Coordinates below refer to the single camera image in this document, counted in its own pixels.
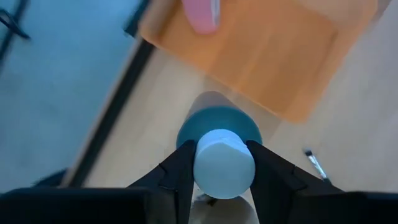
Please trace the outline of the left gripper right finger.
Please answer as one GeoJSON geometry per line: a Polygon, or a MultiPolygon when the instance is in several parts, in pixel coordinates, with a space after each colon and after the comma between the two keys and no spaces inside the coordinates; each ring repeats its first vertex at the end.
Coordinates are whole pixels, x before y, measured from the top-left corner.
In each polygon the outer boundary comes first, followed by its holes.
{"type": "Polygon", "coordinates": [[[345,192],[256,141],[247,141],[260,224],[398,224],[398,194],[345,192]]]}

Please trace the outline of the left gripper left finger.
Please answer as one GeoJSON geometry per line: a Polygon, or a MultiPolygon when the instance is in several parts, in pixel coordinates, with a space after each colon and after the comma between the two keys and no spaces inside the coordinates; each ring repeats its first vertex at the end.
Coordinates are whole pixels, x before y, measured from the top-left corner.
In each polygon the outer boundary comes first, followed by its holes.
{"type": "Polygon", "coordinates": [[[126,188],[12,190],[0,196],[0,224],[188,224],[195,151],[185,141],[126,188]]]}

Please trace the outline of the green black striped paint bottle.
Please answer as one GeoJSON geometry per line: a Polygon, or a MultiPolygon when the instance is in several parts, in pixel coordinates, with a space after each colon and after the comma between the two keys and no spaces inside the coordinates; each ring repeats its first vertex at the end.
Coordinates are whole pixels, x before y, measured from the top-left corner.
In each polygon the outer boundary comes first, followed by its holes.
{"type": "Polygon", "coordinates": [[[204,194],[231,199],[250,188],[256,168],[247,141],[262,143],[254,120],[232,106],[209,106],[187,117],[176,146],[193,140],[193,178],[204,194]]]}

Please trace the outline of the tall pink labelled paint bottle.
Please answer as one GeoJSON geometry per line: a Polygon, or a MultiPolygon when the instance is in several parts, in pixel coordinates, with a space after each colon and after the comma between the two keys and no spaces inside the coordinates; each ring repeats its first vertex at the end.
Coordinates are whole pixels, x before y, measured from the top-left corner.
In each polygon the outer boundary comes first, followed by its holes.
{"type": "Polygon", "coordinates": [[[220,0],[182,0],[184,13],[198,34],[210,34],[220,23],[220,0]]]}

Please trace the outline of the black marker pen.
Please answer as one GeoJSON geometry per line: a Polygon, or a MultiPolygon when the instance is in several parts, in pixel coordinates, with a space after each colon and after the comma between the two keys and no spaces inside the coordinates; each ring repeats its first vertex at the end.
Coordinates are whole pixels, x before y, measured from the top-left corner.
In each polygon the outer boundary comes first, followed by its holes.
{"type": "Polygon", "coordinates": [[[314,153],[309,148],[304,148],[303,152],[307,156],[308,160],[312,163],[312,165],[314,166],[315,170],[318,172],[321,179],[324,182],[328,182],[330,184],[331,183],[330,179],[328,178],[325,171],[321,167],[321,165],[318,162],[317,158],[315,157],[314,153]]]}

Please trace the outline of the orange plastic bin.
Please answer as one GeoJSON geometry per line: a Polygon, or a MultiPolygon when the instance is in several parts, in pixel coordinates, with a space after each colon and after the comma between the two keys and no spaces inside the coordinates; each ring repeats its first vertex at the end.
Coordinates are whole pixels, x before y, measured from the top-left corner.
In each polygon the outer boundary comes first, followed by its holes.
{"type": "Polygon", "coordinates": [[[188,23],[181,0],[152,0],[143,39],[293,123],[308,119],[378,0],[221,0],[220,26],[188,23]]]}

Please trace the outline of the black desk leg stand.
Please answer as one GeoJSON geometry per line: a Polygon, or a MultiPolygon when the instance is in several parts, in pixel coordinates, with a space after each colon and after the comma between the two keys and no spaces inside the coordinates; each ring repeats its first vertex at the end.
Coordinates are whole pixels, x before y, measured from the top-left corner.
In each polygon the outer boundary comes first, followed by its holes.
{"type": "Polygon", "coordinates": [[[13,13],[10,13],[3,7],[0,7],[0,23],[2,23],[7,31],[4,39],[0,42],[0,68],[2,67],[9,46],[13,37],[19,36],[22,39],[30,40],[31,37],[21,28],[20,21],[26,11],[30,0],[17,0],[17,6],[13,13]]]}

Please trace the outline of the black aluminium frame post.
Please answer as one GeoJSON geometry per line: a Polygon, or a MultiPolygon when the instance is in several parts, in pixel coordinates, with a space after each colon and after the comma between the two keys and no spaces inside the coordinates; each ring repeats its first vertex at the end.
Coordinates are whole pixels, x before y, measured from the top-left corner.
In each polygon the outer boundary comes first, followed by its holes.
{"type": "Polygon", "coordinates": [[[121,80],[116,85],[111,98],[107,102],[99,121],[89,140],[83,147],[76,164],[47,176],[34,184],[35,187],[82,187],[100,157],[107,138],[111,134],[119,115],[137,86],[155,47],[144,39],[139,39],[134,45],[127,67],[122,72],[121,80]]]}

